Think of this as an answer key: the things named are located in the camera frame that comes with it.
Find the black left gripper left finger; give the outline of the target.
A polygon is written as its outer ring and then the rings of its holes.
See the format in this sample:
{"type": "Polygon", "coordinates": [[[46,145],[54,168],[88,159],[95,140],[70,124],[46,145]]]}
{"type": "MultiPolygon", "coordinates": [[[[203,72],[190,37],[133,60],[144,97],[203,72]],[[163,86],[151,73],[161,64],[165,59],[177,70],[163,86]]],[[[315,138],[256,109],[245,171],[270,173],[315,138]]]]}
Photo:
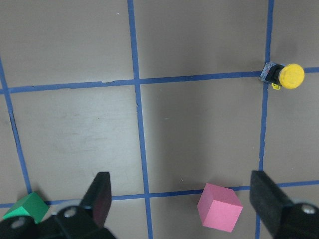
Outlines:
{"type": "Polygon", "coordinates": [[[104,227],[112,203],[109,172],[99,172],[78,206],[62,208],[36,223],[31,216],[14,216],[0,223],[2,239],[114,239],[104,227]]]}

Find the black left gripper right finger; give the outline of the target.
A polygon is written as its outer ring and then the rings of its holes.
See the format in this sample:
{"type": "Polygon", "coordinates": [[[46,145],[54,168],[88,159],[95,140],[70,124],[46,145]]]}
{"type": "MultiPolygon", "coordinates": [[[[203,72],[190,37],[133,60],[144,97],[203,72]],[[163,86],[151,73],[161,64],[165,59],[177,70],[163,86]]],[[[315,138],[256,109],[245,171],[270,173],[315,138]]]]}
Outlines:
{"type": "Polygon", "coordinates": [[[293,201],[264,171],[252,171],[250,203],[274,239],[317,239],[319,208],[293,201]]]}

